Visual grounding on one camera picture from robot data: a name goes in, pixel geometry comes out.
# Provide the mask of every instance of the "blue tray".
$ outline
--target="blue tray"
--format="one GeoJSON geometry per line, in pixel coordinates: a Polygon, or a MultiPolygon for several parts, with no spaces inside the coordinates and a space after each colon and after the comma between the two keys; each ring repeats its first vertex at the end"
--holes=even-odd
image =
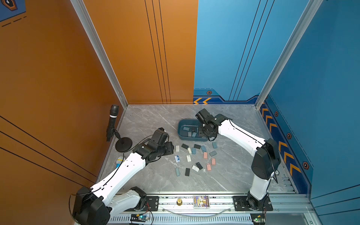
{"type": "Polygon", "coordinates": [[[200,122],[197,119],[182,119],[179,121],[179,125],[177,127],[177,134],[179,135],[181,140],[185,141],[207,141],[207,137],[199,137],[199,133],[196,133],[196,137],[188,137],[187,130],[184,130],[184,127],[189,127],[190,131],[192,131],[192,128],[198,128],[201,126],[200,122]]]}

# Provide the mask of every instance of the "microphone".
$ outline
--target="microphone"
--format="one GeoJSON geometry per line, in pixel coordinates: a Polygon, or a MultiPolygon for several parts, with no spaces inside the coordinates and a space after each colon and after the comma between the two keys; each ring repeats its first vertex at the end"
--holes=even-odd
{"type": "Polygon", "coordinates": [[[115,122],[118,114],[119,114],[119,106],[112,105],[110,109],[109,125],[106,130],[106,141],[110,141],[111,137],[114,135],[115,122]]]}

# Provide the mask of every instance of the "blue wall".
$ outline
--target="blue wall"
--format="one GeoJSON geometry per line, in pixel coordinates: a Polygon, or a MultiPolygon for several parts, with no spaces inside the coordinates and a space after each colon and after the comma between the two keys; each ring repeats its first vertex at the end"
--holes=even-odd
{"type": "Polygon", "coordinates": [[[323,1],[270,92],[311,163],[324,225],[360,215],[359,12],[360,1],[323,1]]]}
{"type": "Polygon", "coordinates": [[[307,2],[199,0],[194,89],[226,101],[258,95],[307,2]]]}

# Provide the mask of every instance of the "chevron stripe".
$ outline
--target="chevron stripe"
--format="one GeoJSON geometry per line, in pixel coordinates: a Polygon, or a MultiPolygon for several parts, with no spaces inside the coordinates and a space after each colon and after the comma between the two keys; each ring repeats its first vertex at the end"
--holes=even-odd
{"type": "Polygon", "coordinates": [[[285,162],[285,164],[286,164],[286,157],[290,157],[290,158],[292,158],[292,159],[294,159],[294,157],[292,156],[292,155],[290,155],[289,153],[287,153],[287,152],[284,152],[284,162],[285,162]]]}
{"type": "Polygon", "coordinates": [[[298,167],[296,167],[296,166],[294,166],[294,165],[290,164],[290,175],[291,175],[291,176],[292,176],[292,169],[295,169],[295,170],[297,170],[297,171],[301,172],[301,171],[300,171],[300,169],[299,169],[298,167]]]}
{"type": "Polygon", "coordinates": [[[203,101],[204,104],[207,104],[207,101],[210,100],[211,98],[206,99],[205,101],[203,101]]]}
{"type": "Polygon", "coordinates": [[[202,98],[196,99],[196,100],[194,101],[194,103],[195,103],[195,104],[198,104],[198,100],[200,100],[200,99],[202,99],[202,98]]]}
{"type": "Polygon", "coordinates": [[[271,128],[272,127],[278,127],[276,124],[273,124],[273,123],[270,123],[270,128],[269,128],[269,130],[270,130],[270,133],[271,133],[271,128]]]}
{"type": "Polygon", "coordinates": [[[285,144],[284,142],[279,141],[279,152],[281,152],[281,146],[285,146],[285,147],[288,148],[287,144],[285,144]]]}
{"type": "Polygon", "coordinates": [[[266,123],[266,125],[267,125],[267,119],[272,119],[273,117],[272,117],[272,116],[265,116],[265,118],[266,118],[265,123],[266,123]]]}
{"type": "Polygon", "coordinates": [[[262,117],[264,117],[264,111],[269,111],[267,108],[262,108],[262,117]]]}

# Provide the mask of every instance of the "gray marble surface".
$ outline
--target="gray marble surface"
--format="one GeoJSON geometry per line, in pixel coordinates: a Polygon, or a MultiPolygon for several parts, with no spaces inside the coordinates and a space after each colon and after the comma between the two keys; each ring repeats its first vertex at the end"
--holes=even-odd
{"type": "MultiPolygon", "coordinates": [[[[218,148],[213,149],[212,143],[183,141],[177,135],[177,125],[181,119],[196,118],[195,114],[201,109],[206,108],[212,115],[221,113],[232,118],[234,123],[243,129],[262,138],[269,138],[270,134],[261,116],[255,111],[253,105],[129,105],[125,116],[120,125],[119,133],[122,137],[130,137],[133,146],[146,136],[163,127],[170,135],[173,145],[180,145],[180,152],[175,152],[169,156],[163,156],[157,162],[148,164],[144,169],[134,175],[120,190],[125,192],[134,186],[138,186],[147,193],[163,191],[227,191],[247,193],[250,190],[253,172],[251,171],[252,156],[242,147],[232,140],[219,135],[216,139],[218,148]],[[191,155],[191,162],[187,162],[187,149],[181,147],[182,144],[193,147],[194,144],[205,145],[208,152],[217,151],[216,165],[212,166],[211,171],[205,170],[206,163],[211,162],[211,157],[203,158],[203,153],[197,149],[195,155],[191,155]],[[174,156],[180,157],[180,162],[176,163],[174,156]],[[204,169],[196,172],[191,169],[195,163],[200,162],[204,169]],[[175,168],[180,170],[177,177],[175,168]],[[190,168],[190,176],[185,176],[185,169],[190,168]]],[[[122,156],[112,147],[106,162],[101,178],[106,177],[115,169],[117,157],[122,156]]],[[[285,186],[281,177],[287,176],[282,166],[279,166],[279,184],[272,181],[269,191],[286,193],[291,189],[285,186]]]]}

